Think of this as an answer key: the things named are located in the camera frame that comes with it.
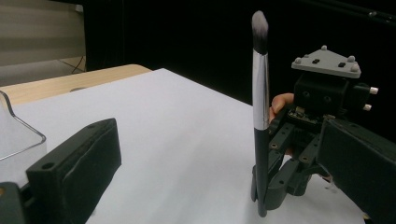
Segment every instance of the white table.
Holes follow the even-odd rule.
[[[115,118],[122,166],[88,223],[356,223],[362,211],[317,175],[259,217],[250,199],[251,105],[166,69],[32,103],[15,114],[48,150],[88,124]]]

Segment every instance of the gray bracket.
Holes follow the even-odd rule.
[[[354,56],[346,58],[327,50],[325,45],[311,54],[305,54],[303,58],[296,58],[291,63],[291,68],[339,77],[359,78],[361,76],[361,69]]]

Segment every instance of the brush bristles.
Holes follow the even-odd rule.
[[[257,11],[251,19],[253,30],[253,48],[260,54],[267,53],[268,22],[262,11]]]

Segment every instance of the wooden table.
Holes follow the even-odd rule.
[[[66,77],[55,77],[0,87],[0,91],[7,94],[13,105],[17,105],[64,94],[80,88],[105,84],[107,82],[136,76],[150,71],[151,70],[148,68],[138,64],[128,64]]]

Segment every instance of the brush handle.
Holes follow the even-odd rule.
[[[253,121],[256,156],[256,185],[259,215],[266,216],[265,194],[268,188],[269,85],[268,56],[253,50]]]
[[[254,144],[256,153],[256,186],[259,215],[265,217],[265,195],[268,188],[268,132],[254,129]]]

